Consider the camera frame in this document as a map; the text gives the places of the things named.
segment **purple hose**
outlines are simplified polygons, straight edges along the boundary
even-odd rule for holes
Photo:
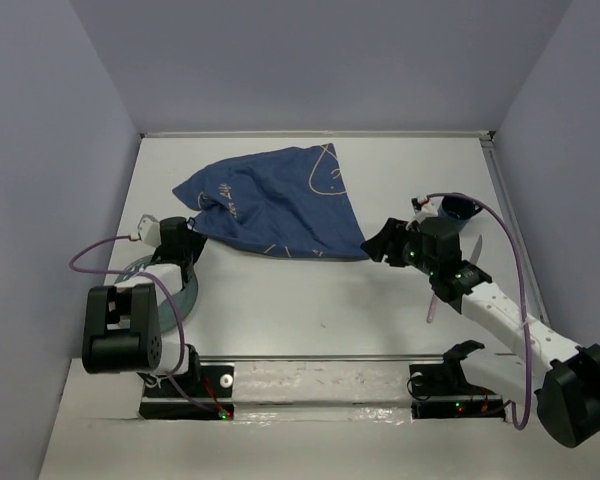
[[[92,274],[96,274],[96,275],[102,275],[102,274],[104,274],[104,275],[126,275],[129,272],[125,272],[124,270],[99,270],[99,269],[92,269],[92,268],[77,267],[75,264],[80,258],[82,258],[82,256],[89,253],[94,248],[104,245],[105,243],[115,242],[117,240],[129,240],[131,242],[137,241],[137,240],[133,240],[130,235],[119,235],[117,237],[105,238],[104,240],[100,240],[99,242],[96,242],[93,245],[90,245],[87,248],[85,248],[84,250],[81,250],[80,252],[78,252],[71,260],[69,260],[69,268],[71,270],[73,270],[74,272],[79,272],[79,273],[92,273]],[[193,405],[195,405],[196,407],[202,408],[204,410],[210,410],[203,403],[197,402],[193,398],[189,397],[189,395],[187,395],[186,392],[184,390],[182,390],[180,385],[178,385],[176,380],[173,378],[173,374],[176,373],[178,371],[178,369],[182,366],[182,362],[184,361],[184,353],[185,353],[184,325],[182,322],[182,315],[180,314],[180,310],[178,309],[178,305],[176,305],[176,302],[173,299],[173,296],[169,293],[169,290],[167,289],[165,284],[162,283],[162,281],[158,277],[156,277],[155,275],[152,275],[151,273],[147,273],[147,272],[138,272],[138,273],[136,273],[136,275],[138,275],[140,277],[148,278],[149,280],[153,281],[153,283],[155,283],[158,286],[158,288],[160,288],[160,290],[162,290],[162,293],[164,293],[165,298],[167,299],[167,301],[169,302],[169,305],[171,306],[171,309],[173,310],[173,316],[176,319],[176,325],[178,328],[178,338],[179,338],[179,342],[180,342],[180,355],[178,356],[178,363],[176,364],[174,369],[171,370],[169,373],[167,373],[167,375],[166,375],[167,379],[171,382],[171,384],[173,385],[173,388],[175,388],[176,391],[188,402],[190,402]]]
[[[458,198],[464,200],[470,200],[474,202],[479,207],[482,207],[484,210],[489,212],[493,218],[500,224],[504,233],[507,235],[509,239],[509,243],[511,244],[511,248],[513,249],[513,257],[516,261],[516,272],[518,274],[518,285],[520,288],[520,317],[522,319],[523,325],[523,333],[524,333],[524,357],[525,357],[525,395],[524,395],[524,413],[522,414],[522,420],[518,422],[518,416],[516,412],[516,404],[513,403],[511,406],[511,412],[513,414],[513,425],[518,430],[523,430],[527,423],[529,423],[529,417],[531,416],[531,392],[533,390],[533,370],[531,368],[531,333],[529,332],[529,324],[527,323],[527,297],[525,295],[524,289],[524,276],[522,274],[522,261],[520,260],[520,252],[518,250],[518,246],[516,244],[515,239],[513,238],[513,234],[509,227],[504,223],[504,220],[500,218],[500,215],[489,207],[487,204],[477,200],[469,195],[464,195],[462,193],[432,193],[431,195],[427,195],[428,198],[439,198],[439,197],[451,197]]]

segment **purple cable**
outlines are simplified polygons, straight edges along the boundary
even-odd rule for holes
[[[93,245],[90,245],[87,248],[85,248],[84,250],[81,250],[80,252],[78,252],[71,260],[69,260],[69,268],[71,270],[73,270],[74,272],[92,273],[92,274],[96,274],[96,275],[103,275],[103,274],[104,275],[126,275],[126,274],[128,274],[129,272],[125,272],[124,270],[99,270],[99,269],[92,269],[92,268],[77,267],[75,264],[80,258],[82,258],[82,256],[89,253],[94,248],[97,248],[100,245],[104,245],[105,243],[115,242],[117,240],[129,240],[131,242],[137,242],[137,240],[132,239],[130,235],[119,235],[117,237],[105,238],[104,240],[100,240],[99,242],[96,242]],[[175,390],[182,396],[182,398],[184,398],[189,403],[195,405],[198,408],[202,408],[204,410],[210,410],[210,408],[208,408],[203,403],[197,402],[193,398],[191,398],[189,395],[187,395],[187,393],[182,389],[182,387],[180,387],[180,385],[178,385],[178,382],[176,382],[175,378],[173,378],[173,374],[176,373],[178,371],[178,369],[182,366],[182,362],[184,361],[184,352],[185,352],[184,325],[182,322],[182,315],[180,314],[180,310],[178,309],[178,305],[176,305],[176,302],[173,299],[173,296],[169,293],[169,290],[167,289],[165,284],[162,283],[162,281],[158,277],[156,277],[155,275],[152,275],[151,273],[147,273],[147,272],[138,272],[138,273],[136,273],[136,275],[138,275],[140,277],[148,278],[149,280],[153,281],[153,283],[155,283],[158,286],[158,288],[160,288],[160,290],[162,290],[162,293],[164,293],[165,298],[167,299],[167,301],[169,302],[169,305],[171,306],[171,309],[173,310],[173,316],[176,319],[176,326],[178,327],[178,338],[180,341],[180,355],[178,357],[178,363],[176,364],[174,369],[171,370],[169,373],[167,373],[167,375],[166,375],[167,379],[169,380],[169,382],[171,382],[171,385],[173,385],[173,388],[175,388]]]
[[[518,285],[520,288],[520,316],[522,318],[523,333],[524,333],[524,356],[525,356],[525,395],[524,395],[524,413],[522,414],[522,420],[518,422],[518,416],[516,412],[516,404],[512,403],[511,413],[513,414],[513,425],[517,430],[523,430],[527,423],[529,423],[529,417],[531,416],[531,392],[533,390],[533,370],[531,368],[532,354],[531,354],[531,333],[529,332],[529,324],[527,323],[527,297],[525,296],[524,289],[524,276],[522,274],[522,261],[520,260],[520,252],[513,234],[509,227],[504,223],[504,220],[500,218],[500,215],[489,207],[487,204],[477,200],[469,195],[462,193],[432,193],[427,195],[428,198],[439,198],[439,197],[451,197],[459,198],[464,200],[470,200],[479,207],[489,212],[493,218],[500,224],[504,233],[509,239],[511,248],[513,249],[513,257],[516,261],[516,272],[518,274]]]

